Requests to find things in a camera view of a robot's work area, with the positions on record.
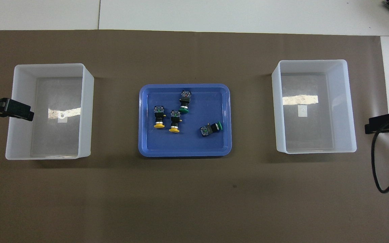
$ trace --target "white table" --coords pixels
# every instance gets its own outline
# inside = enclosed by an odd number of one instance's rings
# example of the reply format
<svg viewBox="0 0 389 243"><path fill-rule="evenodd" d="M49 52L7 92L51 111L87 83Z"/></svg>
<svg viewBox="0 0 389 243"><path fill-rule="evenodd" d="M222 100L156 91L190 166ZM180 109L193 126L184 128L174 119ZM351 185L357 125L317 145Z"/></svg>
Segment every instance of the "white table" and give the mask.
<svg viewBox="0 0 389 243"><path fill-rule="evenodd" d="M0 0L0 29L380 35L389 109L389 10L381 0Z"/></svg>

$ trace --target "white plastic bin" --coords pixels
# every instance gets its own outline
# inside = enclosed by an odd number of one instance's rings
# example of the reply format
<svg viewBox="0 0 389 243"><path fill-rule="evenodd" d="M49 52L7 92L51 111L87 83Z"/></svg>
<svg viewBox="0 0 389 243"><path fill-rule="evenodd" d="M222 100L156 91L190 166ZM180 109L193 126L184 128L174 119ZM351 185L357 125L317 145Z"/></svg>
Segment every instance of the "white plastic bin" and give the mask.
<svg viewBox="0 0 389 243"><path fill-rule="evenodd" d="M91 154L94 77L81 63L14 69L12 99L34 120L10 118L8 160L76 159Z"/></svg>
<svg viewBox="0 0 389 243"><path fill-rule="evenodd" d="M278 151L357 150L345 60L281 60L272 87Z"/></svg>

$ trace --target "black cable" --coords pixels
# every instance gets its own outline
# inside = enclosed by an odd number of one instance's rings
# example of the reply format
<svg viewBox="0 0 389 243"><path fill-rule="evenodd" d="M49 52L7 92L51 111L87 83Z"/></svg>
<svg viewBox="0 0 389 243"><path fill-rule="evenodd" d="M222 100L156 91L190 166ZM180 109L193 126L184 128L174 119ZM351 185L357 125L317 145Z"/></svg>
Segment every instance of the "black cable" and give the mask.
<svg viewBox="0 0 389 243"><path fill-rule="evenodd" d="M372 152L371 152L371 155L372 155L372 172L373 172L373 178L375 180L375 184L376 184L376 187L377 189L381 192L381 193L387 193L389 192L389 186L383 190L380 185L379 185L379 182L378 182L378 177L376 175L376 169L375 169L375 143L376 143L376 139L378 137L378 135L380 134L381 131L383 131L383 129L389 125L389 120L387 122L385 122L382 126L380 126L380 128L375 132L375 135L373 136L373 140L372 140Z"/></svg>

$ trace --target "white label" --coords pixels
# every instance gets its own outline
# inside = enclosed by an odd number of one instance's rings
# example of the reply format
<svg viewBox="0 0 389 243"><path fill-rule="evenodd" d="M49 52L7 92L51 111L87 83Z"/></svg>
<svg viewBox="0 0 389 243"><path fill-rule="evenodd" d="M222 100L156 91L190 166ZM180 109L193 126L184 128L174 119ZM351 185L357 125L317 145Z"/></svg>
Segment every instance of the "white label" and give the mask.
<svg viewBox="0 0 389 243"><path fill-rule="evenodd" d="M298 117L307 117L307 106L298 105Z"/></svg>
<svg viewBox="0 0 389 243"><path fill-rule="evenodd" d="M58 123L67 123L68 116L65 112L58 112Z"/></svg>

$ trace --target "brown paper mat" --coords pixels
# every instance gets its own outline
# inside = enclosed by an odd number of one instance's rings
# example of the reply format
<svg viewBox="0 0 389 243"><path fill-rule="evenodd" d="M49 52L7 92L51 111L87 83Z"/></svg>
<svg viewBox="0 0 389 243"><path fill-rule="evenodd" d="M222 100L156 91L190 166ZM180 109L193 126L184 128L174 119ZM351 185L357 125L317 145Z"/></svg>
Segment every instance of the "brown paper mat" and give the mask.
<svg viewBox="0 0 389 243"><path fill-rule="evenodd" d="M298 59L347 60L357 152L276 151L270 74ZM387 113L379 37L0 31L0 98L25 63L83 63L95 77L91 156L8 161L0 118L0 242L389 242L389 194L375 188L363 131ZM142 157L138 96L150 83L227 85L230 154ZM388 135L377 151L385 186Z"/></svg>

